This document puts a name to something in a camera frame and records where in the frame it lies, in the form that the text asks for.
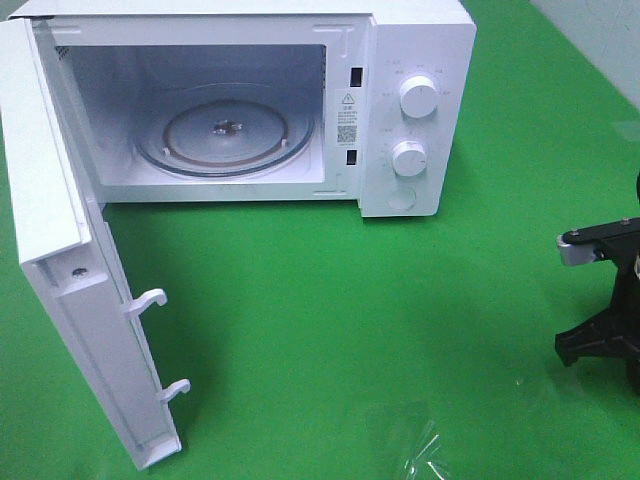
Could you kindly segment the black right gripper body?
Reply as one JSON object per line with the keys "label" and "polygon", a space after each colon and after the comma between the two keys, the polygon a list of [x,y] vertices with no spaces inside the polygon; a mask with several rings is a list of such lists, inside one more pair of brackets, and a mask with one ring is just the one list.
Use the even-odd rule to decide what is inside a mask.
{"label": "black right gripper body", "polygon": [[595,243],[602,261],[617,268],[609,305],[580,325],[555,336],[554,348],[569,367],[583,357],[618,358],[639,391],[639,219],[572,229],[559,236],[571,244]]}

